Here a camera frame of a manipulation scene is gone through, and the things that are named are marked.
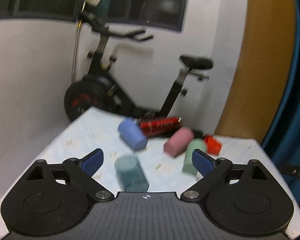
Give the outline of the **red plastic cup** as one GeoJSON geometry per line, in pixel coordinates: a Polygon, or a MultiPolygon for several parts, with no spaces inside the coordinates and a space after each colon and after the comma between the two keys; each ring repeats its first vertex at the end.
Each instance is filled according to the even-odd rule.
{"type": "Polygon", "coordinates": [[[204,141],[207,145],[207,153],[213,154],[213,155],[219,155],[221,149],[222,149],[222,143],[219,142],[217,139],[215,139],[211,135],[206,135],[204,137],[204,141]]]}

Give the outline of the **black exercise bike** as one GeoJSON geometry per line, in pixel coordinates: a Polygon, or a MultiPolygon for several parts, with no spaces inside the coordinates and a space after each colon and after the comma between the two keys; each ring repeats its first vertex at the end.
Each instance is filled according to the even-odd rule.
{"type": "Polygon", "coordinates": [[[179,72],[169,78],[171,87],[162,85],[168,78],[146,72],[146,67],[152,66],[154,50],[144,43],[154,35],[147,34],[145,28],[114,30],[87,10],[78,14],[77,22],[90,25],[92,33],[99,35],[99,42],[87,54],[87,73],[72,80],[64,94],[64,109],[70,121],[90,107],[135,119],[166,117],[177,98],[187,94],[184,82],[188,76],[199,82],[209,79],[206,71],[213,68],[213,59],[181,54],[179,72]]]}

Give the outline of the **wooden door panel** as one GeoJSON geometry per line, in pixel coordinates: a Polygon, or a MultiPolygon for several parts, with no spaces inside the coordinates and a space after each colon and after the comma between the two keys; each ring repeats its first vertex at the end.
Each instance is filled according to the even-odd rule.
{"type": "Polygon", "coordinates": [[[217,135],[264,139],[285,90],[295,28],[295,0],[248,0],[241,52],[217,135]]]}

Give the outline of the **blue cup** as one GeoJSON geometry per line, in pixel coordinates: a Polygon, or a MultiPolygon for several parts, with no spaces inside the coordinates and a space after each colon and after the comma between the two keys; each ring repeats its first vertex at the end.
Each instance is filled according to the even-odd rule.
{"type": "Polygon", "coordinates": [[[134,151],[143,150],[148,139],[139,125],[131,118],[124,119],[117,128],[121,139],[134,151]]]}

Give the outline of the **red metal thermos bottle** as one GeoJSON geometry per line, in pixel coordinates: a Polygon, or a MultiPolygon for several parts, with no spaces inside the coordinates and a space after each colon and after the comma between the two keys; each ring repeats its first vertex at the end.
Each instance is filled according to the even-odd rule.
{"type": "Polygon", "coordinates": [[[183,125],[180,117],[160,117],[154,119],[141,119],[137,122],[143,134],[148,137],[156,137],[158,135],[175,132],[183,125]]]}

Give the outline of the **pink cup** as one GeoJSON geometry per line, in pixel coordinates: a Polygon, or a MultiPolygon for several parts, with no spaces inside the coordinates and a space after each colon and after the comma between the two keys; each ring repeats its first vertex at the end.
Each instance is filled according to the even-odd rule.
{"type": "Polygon", "coordinates": [[[190,128],[183,127],[164,144],[164,151],[172,157],[176,157],[187,149],[188,144],[194,139],[194,133],[190,128]]]}

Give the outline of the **translucent teal cup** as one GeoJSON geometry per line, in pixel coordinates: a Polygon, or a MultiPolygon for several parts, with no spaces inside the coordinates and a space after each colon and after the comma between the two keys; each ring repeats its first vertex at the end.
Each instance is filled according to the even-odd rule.
{"type": "Polygon", "coordinates": [[[137,157],[123,155],[115,161],[114,167],[124,192],[147,192],[149,183],[137,157]]]}

